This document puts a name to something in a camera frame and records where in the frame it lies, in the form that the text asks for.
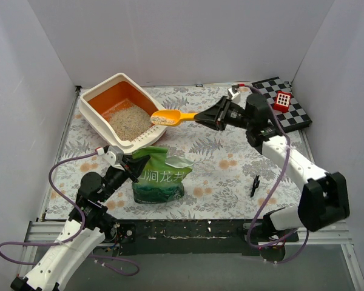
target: red block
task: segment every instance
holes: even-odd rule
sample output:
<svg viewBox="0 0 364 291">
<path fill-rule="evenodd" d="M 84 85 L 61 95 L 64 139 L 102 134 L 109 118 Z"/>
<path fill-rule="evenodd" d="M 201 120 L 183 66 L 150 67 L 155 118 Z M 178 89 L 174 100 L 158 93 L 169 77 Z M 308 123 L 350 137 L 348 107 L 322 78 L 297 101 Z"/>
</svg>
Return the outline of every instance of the red block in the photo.
<svg viewBox="0 0 364 291">
<path fill-rule="evenodd" d="M 283 113 L 288 112 L 289 107 L 290 107 L 291 97 L 292 97 L 291 93 L 278 91 L 277 92 L 277 97 L 275 99 L 274 110 L 278 110 L 278 111 L 281 111 Z"/>
</svg>

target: white litter box rim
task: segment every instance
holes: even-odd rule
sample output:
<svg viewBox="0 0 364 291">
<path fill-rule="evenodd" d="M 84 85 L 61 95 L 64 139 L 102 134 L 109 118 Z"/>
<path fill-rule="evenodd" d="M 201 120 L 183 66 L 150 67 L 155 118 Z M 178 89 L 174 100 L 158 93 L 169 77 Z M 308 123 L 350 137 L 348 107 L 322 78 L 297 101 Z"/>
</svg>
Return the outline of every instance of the white litter box rim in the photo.
<svg viewBox="0 0 364 291">
<path fill-rule="evenodd" d="M 110 89 L 119 82 L 128 82 L 134 86 L 140 93 L 142 93 L 147 99 L 149 99 L 158 110 L 165 109 L 157 100 L 149 95 L 143 88 L 130 79 L 124 73 L 117 73 L 109 79 L 94 86 L 90 90 L 86 91 L 79 98 L 79 111 L 86 119 L 86 121 L 92 126 L 92 128 L 111 146 L 118 146 L 125 154 L 131 154 L 132 152 L 155 143 L 161 138 L 166 131 L 167 126 L 153 125 L 146 130 L 143 134 L 135 138 L 133 141 L 121 140 L 110 124 L 88 103 L 91 99 L 95 98 L 102 92 Z"/>
</svg>

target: black clip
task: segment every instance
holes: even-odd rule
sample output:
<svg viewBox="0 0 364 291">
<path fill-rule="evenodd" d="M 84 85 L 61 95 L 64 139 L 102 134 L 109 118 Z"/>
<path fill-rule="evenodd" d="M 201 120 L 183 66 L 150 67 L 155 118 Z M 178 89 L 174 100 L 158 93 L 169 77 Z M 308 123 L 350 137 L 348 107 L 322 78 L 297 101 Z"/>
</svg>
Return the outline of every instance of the black clip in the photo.
<svg viewBox="0 0 364 291">
<path fill-rule="evenodd" d="M 259 184 L 260 184 L 259 175 L 257 175 L 254 179 L 254 183 L 252 184 L 251 197 L 255 195 L 255 190 L 259 187 Z"/>
</svg>

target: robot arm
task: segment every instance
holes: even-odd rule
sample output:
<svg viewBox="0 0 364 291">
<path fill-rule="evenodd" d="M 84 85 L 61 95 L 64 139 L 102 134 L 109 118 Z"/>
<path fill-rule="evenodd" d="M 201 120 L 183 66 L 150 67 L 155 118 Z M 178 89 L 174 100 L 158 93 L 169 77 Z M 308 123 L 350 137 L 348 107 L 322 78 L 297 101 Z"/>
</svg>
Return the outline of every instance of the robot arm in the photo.
<svg viewBox="0 0 364 291">
<path fill-rule="evenodd" d="M 238 86 L 228 90 L 214 106 L 198 113 L 195 121 L 210 129 L 224 130 L 227 125 L 246 129 L 248 143 L 260 154 L 283 167 L 287 142 L 274 125 L 266 97 L 251 94 L 245 108 L 233 102 Z M 278 231 L 306 227 L 315 232 L 349 216 L 346 181 L 340 173 L 330 174 L 291 149 L 286 174 L 302 192 L 300 204 L 264 215 L 259 231 L 269 237 Z"/>
<path fill-rule="evenodd" d="M 103 177 L 90 172 L 81 180 L 76 204 L 85 214 L 85 228 L 71 241 L 50 247 L 39 263 L 23 279 L 15 278 L 11 284 L 13 290 L 63 291 L 75 270 L 115 227 L 113 217 L 106 213 L 107 207 L 100 201 L 106 201 L 127 179 L 137 182 L 150 156 L 131 159 L 118 147 L 98 148 L 97 152 L 103 155 L 111 166 Z M 80 227 L 81 215 L 73 209 L 55 242 L 60 243 L 70 238 Z"/>
</svg>

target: cat litter bag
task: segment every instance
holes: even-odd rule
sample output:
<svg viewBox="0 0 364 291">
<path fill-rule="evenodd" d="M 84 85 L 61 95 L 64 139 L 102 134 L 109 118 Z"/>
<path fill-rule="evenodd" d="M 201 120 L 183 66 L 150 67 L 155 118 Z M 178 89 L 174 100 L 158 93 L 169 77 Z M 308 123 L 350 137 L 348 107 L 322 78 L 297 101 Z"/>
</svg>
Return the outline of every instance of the cat litter bag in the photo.
<svg viewBox="0 0 364 291">
<path fill-rule="evenodd" d="M 132 183 L 135 202 L 166 203 L 184 196 L 182 180 L 192 171 L 193 162 L 188 159 L 167 157 L 167 148 L 144 147 L 132 153 L 134 159 L 149 155 L 138 183 Z"/>
</svg>

